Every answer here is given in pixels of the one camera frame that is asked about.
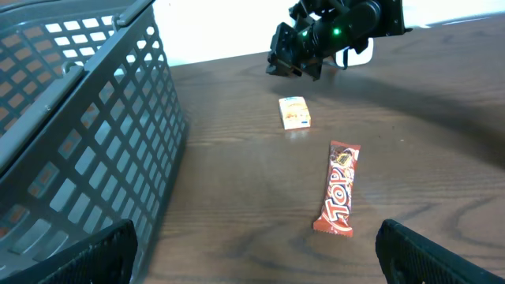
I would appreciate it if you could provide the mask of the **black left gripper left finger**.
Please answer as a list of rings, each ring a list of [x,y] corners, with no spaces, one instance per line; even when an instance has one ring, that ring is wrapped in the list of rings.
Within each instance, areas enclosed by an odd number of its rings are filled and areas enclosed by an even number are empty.
[[[129,284],[137,247],[133,221],[123,219],[1,283]]]

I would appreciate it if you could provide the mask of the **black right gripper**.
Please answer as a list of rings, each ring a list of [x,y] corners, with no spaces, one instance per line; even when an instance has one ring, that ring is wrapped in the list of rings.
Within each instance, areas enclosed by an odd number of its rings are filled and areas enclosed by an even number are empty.
[[[266,73],[279,77],[301,77],[303,74],[319,80],[323,60],[316,56],[312,26],[297,31],[282,22],[272,36],[267,54]]]

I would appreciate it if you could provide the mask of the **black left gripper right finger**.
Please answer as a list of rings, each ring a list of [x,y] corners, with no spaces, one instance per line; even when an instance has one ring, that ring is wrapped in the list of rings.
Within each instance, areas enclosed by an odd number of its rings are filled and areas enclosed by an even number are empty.
[[[378,230],[376,255],[389,284],[504,284],[498,275],[393,219]]]

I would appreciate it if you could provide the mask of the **orange snack box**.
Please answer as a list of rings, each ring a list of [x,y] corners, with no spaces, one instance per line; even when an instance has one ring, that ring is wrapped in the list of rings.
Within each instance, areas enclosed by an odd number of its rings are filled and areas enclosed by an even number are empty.
[[[279,113],[285,130],[303,129],[311,126],[311,116],[302,96],[279,99]]]

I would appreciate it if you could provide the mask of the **orange chocolate bar wrapper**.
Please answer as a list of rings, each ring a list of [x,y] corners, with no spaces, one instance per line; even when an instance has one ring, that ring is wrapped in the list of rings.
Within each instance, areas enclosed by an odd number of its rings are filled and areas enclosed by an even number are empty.
[[[352,237],[349,224],[355,172],[361,146],[332,140],[329,148],[327,182],[320,216],[314,230]]]

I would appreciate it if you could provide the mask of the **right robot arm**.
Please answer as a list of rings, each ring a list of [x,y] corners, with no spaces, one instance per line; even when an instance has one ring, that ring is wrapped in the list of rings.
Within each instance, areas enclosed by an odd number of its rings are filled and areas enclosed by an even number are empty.
[[[360,54],[371,38],[412,31],[402,0],[299,0],[289,14],[294,26],[282,22],[272,36],[269,75],[319,80],[324,65],[347,69],[349,51]]]

